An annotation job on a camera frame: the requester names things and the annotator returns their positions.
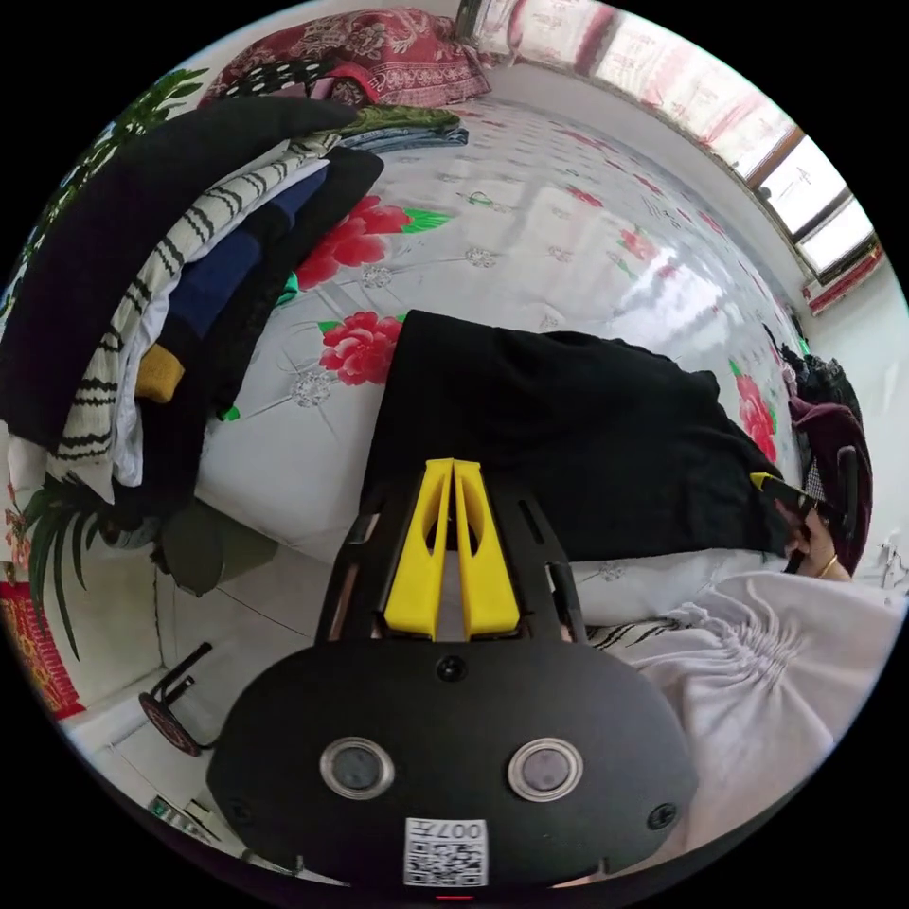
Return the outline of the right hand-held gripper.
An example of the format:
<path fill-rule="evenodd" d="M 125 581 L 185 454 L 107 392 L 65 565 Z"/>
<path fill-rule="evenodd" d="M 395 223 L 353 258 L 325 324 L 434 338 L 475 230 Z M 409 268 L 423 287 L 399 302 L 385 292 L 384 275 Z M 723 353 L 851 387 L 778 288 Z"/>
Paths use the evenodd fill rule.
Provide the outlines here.
<path fill-rule="evenodd" d="M 775 476 L 769 472 L 751 472 L 749 474 L 749 479 L 758 491 L 763 492 L 763 495 L 765 497 L 768 497 L 772 501 L 772 504 L 774 505 L 774 507 L 775 507 L 775 500 L 779 500 L 786 506 L 786 508 L 797 513 L 800 517 L 803 517 L 808 511 L 815 509 L 818 512 L 818 514 L 823 518 L 823 520 L 825 521 L 825 523 L 827 524 L 828 529 L 829 529 L 828 522 L 824 519 L 822 514 L 817 510 L 815 500 L 812 499 L 811 497 L 809 497 L 807 493 L 805 493 L 801 490 L 797 490 L 795 487 L 789 486 L 788 484 L 784 483 L 782 480 L 775 478 Z M 783 521 L 787 528 L 787 537 L 786 537 L 786 543 L 787 543 L 787 541 L 789 539 L 790 529 L 784 519 L 783 519 Z M 791 572 L 796 573 L 796 568 L 799 566 L 799 563 L 801 562 L 801 557 L 795 556 L 793 559 L 791 559 L 791 560 L 789 559 L 789 562 L 790 562 L 790 564 L 794 565 L 794 567 L 790 567 Z"/>

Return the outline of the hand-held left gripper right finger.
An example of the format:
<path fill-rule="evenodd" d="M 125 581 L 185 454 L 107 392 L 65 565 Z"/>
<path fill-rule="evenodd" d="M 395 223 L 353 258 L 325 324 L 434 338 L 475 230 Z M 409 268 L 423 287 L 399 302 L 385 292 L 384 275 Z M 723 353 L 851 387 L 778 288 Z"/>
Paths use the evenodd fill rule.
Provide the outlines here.
<path fill-rule="evenodd" d="M 465 634 L 510 635 L 520 610 L 478 463 L 454 462 L 454 502 Z"/>

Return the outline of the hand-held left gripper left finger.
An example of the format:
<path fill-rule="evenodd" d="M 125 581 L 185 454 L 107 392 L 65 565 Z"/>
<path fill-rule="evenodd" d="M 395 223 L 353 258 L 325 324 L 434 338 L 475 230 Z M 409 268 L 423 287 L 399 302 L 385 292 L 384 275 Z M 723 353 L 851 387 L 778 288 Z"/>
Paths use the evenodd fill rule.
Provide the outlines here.
<path fill-rule="evenodd" d="M 425 462 L 383 610 L 392 633 L 437 635 L 451 485 L 450 458 Z"/>

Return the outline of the person's right hand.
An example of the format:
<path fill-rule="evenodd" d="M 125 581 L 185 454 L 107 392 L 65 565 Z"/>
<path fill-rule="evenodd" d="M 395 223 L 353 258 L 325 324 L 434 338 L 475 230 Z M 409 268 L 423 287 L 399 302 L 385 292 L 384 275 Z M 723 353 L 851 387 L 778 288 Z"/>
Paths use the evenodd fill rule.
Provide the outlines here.
<path fill-rule="evenodd" d="M 785 546 L 786 556 L 790 560 L 795 556 L 801 557 L 797 574 L 829 581 L 851 580 L 850 574 L 839 562 L 827 524 L 815 509 L 800 517 L 779 500 L 775 500 L 775 508 L 790 529 Z"/>

